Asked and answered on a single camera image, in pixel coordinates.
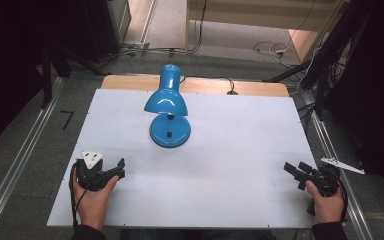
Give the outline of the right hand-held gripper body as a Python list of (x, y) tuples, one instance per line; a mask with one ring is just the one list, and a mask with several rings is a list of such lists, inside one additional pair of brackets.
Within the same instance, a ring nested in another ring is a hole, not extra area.
[(358, 174), (364, 174), (365, 171), (363, 169), (358, 169), (347, 165), (337, 160), (336, 158), (323, 157), (321, 161), (322, 163), (319, 165), (319, 167), (315, 168), (317, 170), (316, 174), (307, 174), (304, 172), (306, 174), (306, 181), (312, 181), (323, 197), (332, 196), (336, 192), (337, 188), (340, 188), (344, 200), (344, 210), (342, 215), (345, 216), (348, 207), (348, 195), (340, 178), (339, 170), (345, 169)]

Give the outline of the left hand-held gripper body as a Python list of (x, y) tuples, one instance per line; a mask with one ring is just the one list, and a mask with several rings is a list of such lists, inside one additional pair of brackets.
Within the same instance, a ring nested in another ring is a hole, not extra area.
[(114, 176), (113, 170), (103, 171), (103, 155), (98, 152), (82, 151), (82, 158), (78, 159), (78, 183), (84, 189), (99, 191)]

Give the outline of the blue desk lamp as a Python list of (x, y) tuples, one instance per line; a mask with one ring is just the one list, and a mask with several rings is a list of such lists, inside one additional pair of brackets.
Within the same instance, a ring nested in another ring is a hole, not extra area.
[(146, 112), (156, 113), (149, 127), (151, 139), (164, 148), (183, 145), (191, 134), (188, 109), (180, 94), (180, 69), (165, 65), (160, 72), (158, 89), (145, 104)]

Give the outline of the person's right hand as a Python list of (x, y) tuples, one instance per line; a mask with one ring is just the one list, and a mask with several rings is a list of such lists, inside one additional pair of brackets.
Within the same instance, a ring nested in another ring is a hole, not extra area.
[(332, 196), (323, 197), (316, 185), (312, 181), (307, 180), (306, 189), (314, 200), (314, 220), (316, 224), (339, 222), (341, 220), (344, 200), (340, 188), (337, 188)]

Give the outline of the person's left hand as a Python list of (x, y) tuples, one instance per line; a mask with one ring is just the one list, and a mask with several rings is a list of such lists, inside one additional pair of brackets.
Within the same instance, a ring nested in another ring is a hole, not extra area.
[(101, 230), (106, 219), (110, 195), (119, 180), (112, 177), (100, 191), (88, 191), (82, 188), (77, 181), (76, 172), (73, 173), (73, 191), (75, 209), (82, 225)]

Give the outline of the white board sheet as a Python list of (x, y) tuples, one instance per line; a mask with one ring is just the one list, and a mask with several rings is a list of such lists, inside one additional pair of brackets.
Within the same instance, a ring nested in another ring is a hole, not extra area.
[(106, 225), (144, 228), (308, 228), (310, 198), (284, 171), (314, 163), (289, 97), (185, 94), (191, 135), (177, 148), (150, 138), (147, 91), (95, 92), (72, 153), (125, 163)]

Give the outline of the black metal stand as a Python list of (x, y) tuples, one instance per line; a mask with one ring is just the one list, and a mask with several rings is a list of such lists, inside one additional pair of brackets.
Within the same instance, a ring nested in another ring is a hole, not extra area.
[(42, 78), (43, 78), (43, 103), (42, 109), (45, 109), (52, 99), (52, 80), (51, 80), (51, 61), (48, 50), (48, 44), (41, 44), (42, 54)]

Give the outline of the black tripod stand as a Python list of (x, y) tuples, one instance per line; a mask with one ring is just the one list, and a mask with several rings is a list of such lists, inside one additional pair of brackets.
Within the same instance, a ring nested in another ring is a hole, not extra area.
[(316, 84), (317, 91), (313, 110), (322, 117), (324, 92), (328, 85), (331, 66), (339, 59), (348, 42), (364, 29), (371, 14), (373, 0), (350, 0), (350, 4), (340, 17), (325, 43), (312, 53), (312, 58), (301, 65), (267, 80), (278, 83), (287, 77), (305, 70), (305, 76), (297, 85), (299, 89), (310, 90)]

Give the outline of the dark cabinet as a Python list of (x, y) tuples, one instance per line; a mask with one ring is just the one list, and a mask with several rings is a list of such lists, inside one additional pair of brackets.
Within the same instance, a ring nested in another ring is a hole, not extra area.
[(123, 0), (0, 0), (0, 70), (37, 73), (42, 52), (58, 70), (120, 51), (114, 10)]

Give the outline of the light wooden furniture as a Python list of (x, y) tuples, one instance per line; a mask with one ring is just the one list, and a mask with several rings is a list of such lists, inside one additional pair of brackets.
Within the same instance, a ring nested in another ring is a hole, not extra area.
[(310, 58), (325, 33), (330, 32), (349, 0), (187, 0), (189, 22), (210, 22), (288, 29), (301, 62)]

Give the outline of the aluminium floor rail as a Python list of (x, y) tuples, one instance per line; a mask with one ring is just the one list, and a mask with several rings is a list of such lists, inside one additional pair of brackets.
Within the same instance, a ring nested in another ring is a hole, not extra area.
[[(318, 141), (323, 148), (323, 155), (321, 157), (317, 157), (316, 162), (320, 163), (321, 159), (326, 157), (328, 159), (332, 159), (335, 164), (342, 163), (342, 160), (338, 156), (334, 147), (331, 136), (329, 135), (326, 125), (326, 117), (320, 118), (316, 111), (313, 111), (310, 114), (310, 119), (311, 124), (317, 133)], [(348, 177), (351, 170), (340, 168), (339, 172), (348, 195), (348, 220), (352, 223), (358, 240), (374, 240), (371, 229)]]
[(63, 86), (63, 79), (57, 77), (52, 85), (52, 91), (54, 92), (53, 96), (46, 107), (40, 110), (22, 146), (13, 158), (13, 163), (0, 184), (0, 215), (55, 108)]

